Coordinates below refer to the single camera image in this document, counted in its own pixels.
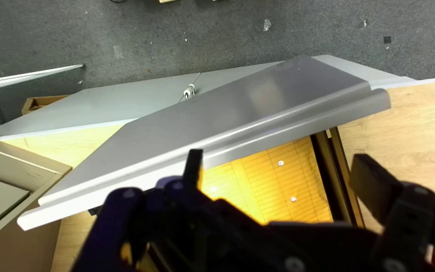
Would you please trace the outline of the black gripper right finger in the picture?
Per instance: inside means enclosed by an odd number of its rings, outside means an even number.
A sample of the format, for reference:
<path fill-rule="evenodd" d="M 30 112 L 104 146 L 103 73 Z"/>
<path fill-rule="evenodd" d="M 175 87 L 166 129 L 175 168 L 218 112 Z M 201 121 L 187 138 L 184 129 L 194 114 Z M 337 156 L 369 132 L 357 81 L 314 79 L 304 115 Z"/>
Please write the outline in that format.
<path fill-rule="evenodd" d="M 369 155 L 355 155 L 349 186 L 384 227 L 369 257 L 378 272 L 435 272 L 435 192 L 400 182 Z"/>

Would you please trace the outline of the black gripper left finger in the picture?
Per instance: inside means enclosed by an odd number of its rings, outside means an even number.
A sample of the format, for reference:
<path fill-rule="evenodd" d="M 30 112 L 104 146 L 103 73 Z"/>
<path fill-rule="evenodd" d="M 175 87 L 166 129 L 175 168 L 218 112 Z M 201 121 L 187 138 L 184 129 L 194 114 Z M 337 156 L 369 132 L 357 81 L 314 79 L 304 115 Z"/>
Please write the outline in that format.
<path fill-rule="evenodd" d="M 204 153 L 187 155 L 184 173 L 156 188 L 112 191 L 100 207 L 71 272 L 142 272 L 144 257 L 175 272 L 246 272 L 257 254 L 245 242 L 252 221 L 198 189 Z"/>

